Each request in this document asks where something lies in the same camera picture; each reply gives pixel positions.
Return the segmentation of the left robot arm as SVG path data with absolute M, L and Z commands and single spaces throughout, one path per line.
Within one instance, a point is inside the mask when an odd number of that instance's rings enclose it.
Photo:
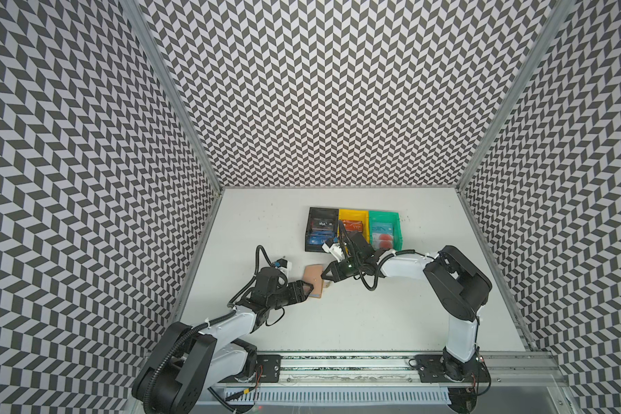
M 257 348 L 242 338 L 270 312 L 305 302 L 312 283 L 290 281 L 285 266 L 262 268 L 232 298 L 227 314 L 191 326 L 170 324 L 132 386 L 146 413 L 188 413 L 203 392 L 229 377 L 255 375 Z

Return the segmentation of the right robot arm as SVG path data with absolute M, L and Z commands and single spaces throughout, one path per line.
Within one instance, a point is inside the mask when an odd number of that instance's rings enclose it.
M 493 284 L 462 251 L 447 245 L 436 253 L 415 249 L 373 248 L 359 232 L 328 239 L 322 250 L 334 257 L 322 279 L 340 282 L 359 279 L 374 291 L 382 279 L 426 279 L 448 318 L 448 336 L 440 355 L 417 357 L 415 369 L 422 382 L 470 383 L 490 381 L 478 346 L 480 312 Z

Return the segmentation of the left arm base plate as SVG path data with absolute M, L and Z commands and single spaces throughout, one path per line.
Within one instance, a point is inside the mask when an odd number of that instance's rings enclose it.
M 253 383 L 278 383 L 281 373 L 282 356 L 277 354 L 257 354 L 248 360 L 248 380 Z

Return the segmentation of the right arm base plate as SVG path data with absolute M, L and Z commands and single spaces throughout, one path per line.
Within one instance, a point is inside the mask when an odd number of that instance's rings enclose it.
M 450 355 L 421 354 L 409 360 L 422 383 L 485 384 L 491 382 L 491 375 L 485 363 L 477 356 L 468 362 L 460 362 Z

